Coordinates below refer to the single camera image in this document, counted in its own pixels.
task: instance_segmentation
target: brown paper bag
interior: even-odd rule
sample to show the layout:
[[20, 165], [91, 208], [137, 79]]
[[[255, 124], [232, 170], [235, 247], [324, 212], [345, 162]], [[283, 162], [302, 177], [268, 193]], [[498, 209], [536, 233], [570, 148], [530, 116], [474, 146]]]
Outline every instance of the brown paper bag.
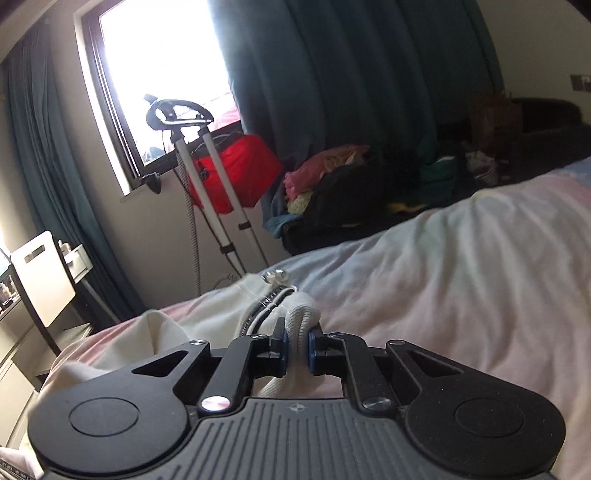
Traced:
[[470, 97], [472, 144], [492, 155], [523, 133], [523, 110], [502, 94]]

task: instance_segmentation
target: pink and white duvet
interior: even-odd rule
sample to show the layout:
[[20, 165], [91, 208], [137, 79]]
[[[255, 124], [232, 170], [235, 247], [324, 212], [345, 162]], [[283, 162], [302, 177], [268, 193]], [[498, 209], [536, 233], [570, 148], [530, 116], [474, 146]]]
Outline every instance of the pink and white duvet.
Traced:
[[[291, 258], [278, 266], [312, 296], [325, 332], [368, 345], [407, 339], [549, 398], [567, 423], [553, 472], [591, 478], [591, 160], [472, 198], [370, 238]], [[217, 292], [162, 310], [189, 330]], [[117, 342], [141, 355], [167, 345], [160, 331], [126, 335], [130, 320], [64, 352], [101, 363]], [[215, 342], [215, 328], [210, 340]], [[125, 358], [103, 359], [113, 367]], [[52, 372], [47, 388], [58, 387]], [[301, 395], [338, 395], [325, 381]]]

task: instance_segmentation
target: metal pole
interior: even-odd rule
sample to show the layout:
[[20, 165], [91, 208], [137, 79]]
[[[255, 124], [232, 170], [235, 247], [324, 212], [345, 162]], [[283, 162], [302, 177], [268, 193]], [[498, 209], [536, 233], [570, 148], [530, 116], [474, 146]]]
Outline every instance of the metal pole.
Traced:
[[223, 188], [226, 191], [226, 194], [228, 195], [230, 203], [234, 207], [236, 214], [238, 215], [238, 219], [240, 221], [238, 228], [246, 233], [246, 237], [249, 239], [251, 243], [252, 249], [254, 250], [254, 253], [257, 257], [258, 264], [262, 266], [262, 268], [260, 268], [262, 270], [263, 268], [269, 266], [269, 262], [265, 257], [265, 252], [263, 252], [261, 244], [258, 242], [258, 239], [256, 238], [254, 231], [252, 230], [252, 225], [246, 217], [246, 213], [244, 213], [244, 209], [240, 204], [240, 200], [238, 200], [238, 196], [234, 191], [232, 182], [230, 182], [230, 179], [228, 178], [226, 169], [223, 167], [222, 159], [220, 158], [216, 145], [213, 142], [212, 135], [207, 127], [202, 127], [199, 131], [199, 135], [201, 136], [201, 138], [203, 138], [203, 142], [207, 147], [207, 151], [209, 152], [209, 155], [213, 160], [213, 165], [216, 167], [217, 174], [219, 175], [220, 180], [222, 181]]
[[[185, 170], [187, 170], [189, 178], [191, 179], [191, 182], [195, 187], [195, 191], [197, 192], [197, 195], [199, 195], [199, 199], [203, 204], [203, 213], [207, 217], [207, 220], [209, 221], [209, 224], [212, 227], [214, 235], [220, 241], [222, 248], [230, 247], [232, 245], [232, 242], [228, 238], [226, 229], [223, 227], [222, 221], [217, 216], [217, 213], [213, 208], [212, 201], [210, 200], [209, 195], [207, 194], [207, 190], [205, 189], [205, 187], [203, 186], [203, 182], [199, 178], [199, 174], [195, 169], [195, 165], [193, 165], [193, 161], [191, 160], [191, 155], [189, 154], [187, 144], [185, 143], [184, 138], [181, 138], [180, 140], [176, 141], [174, 145], [177, 147], [178, 154], [180, 155], [181, 160], [183, 161]], [[236, 251], [228, 251], [226, 255], [228, 256], [228, 260], [234, 266], [238, 274], [241, 277], [243, 277], [246, 274], [246, 271], [242, 266], [242, 262], [240, 261], [240, 258], [238, 257]]]

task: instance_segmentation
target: wall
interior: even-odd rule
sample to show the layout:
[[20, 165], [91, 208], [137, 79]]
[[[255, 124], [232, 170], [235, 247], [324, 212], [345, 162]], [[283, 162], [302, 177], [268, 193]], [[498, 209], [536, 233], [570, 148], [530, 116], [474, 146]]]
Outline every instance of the wall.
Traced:
[[591, 22], [566, 0], [478, 0], [513, 96], [559, 98], [591, 122], [591, 93], [570, 74], [591, 74]]
[[[122, 201], [121, 187], [93, 116], [78, 51], [74, 16], [87, 2], [59, 0], [48, 13], [60, 104], [80, 174], [119, 262], [146, 305], [163, 307], [193, 298], [184, 192], [174, 175], [163, 176], [160, 195], [142, 188]], [[280, 242], [259, 227], [260, 211], [250, 211], [249, 216], [257, 226], [255, 230], [269, 261], [275, 263], [285, 258], [287, 254]], [[198, 222], [203, 288], [208, 290], [230, 269], [203, 221]], [[247, 268], [252, 268], [249, 245], [237, 231], [237, 221], [230, 215], [225, 224]]]
[[56, 0], [25, 0], [0, 25], [0, 62]]
[[[6, 92], [0, 67], [0, 93]], [[37, 234], [27, 207], [8, 129], [8, 101], [0, 100], [0, 244], [16, 250]]]

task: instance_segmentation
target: teal curtain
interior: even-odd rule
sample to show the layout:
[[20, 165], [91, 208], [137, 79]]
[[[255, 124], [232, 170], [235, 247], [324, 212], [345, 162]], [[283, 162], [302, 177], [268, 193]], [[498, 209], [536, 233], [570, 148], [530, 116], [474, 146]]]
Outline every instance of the teal curtain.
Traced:
[[86, 278], [103, 301], [121, 320], [140, 315], [145, 306], [99, 225], [66, 137], [49, 26], [41, 21], [29, 30], [8, 55], [5, 68], [18, 166], [37, 230], [49, 230], [73, 246], [83, 244], [94, 265]]
[[[243, 127], [286, 169], [350, 142], [394, 143], [429, 162], [436, 125], [467, 118], [471, 93], [503, 89], [476, 0], [209, 5]], [[265, 220], [282, 203], [278, 190]]]

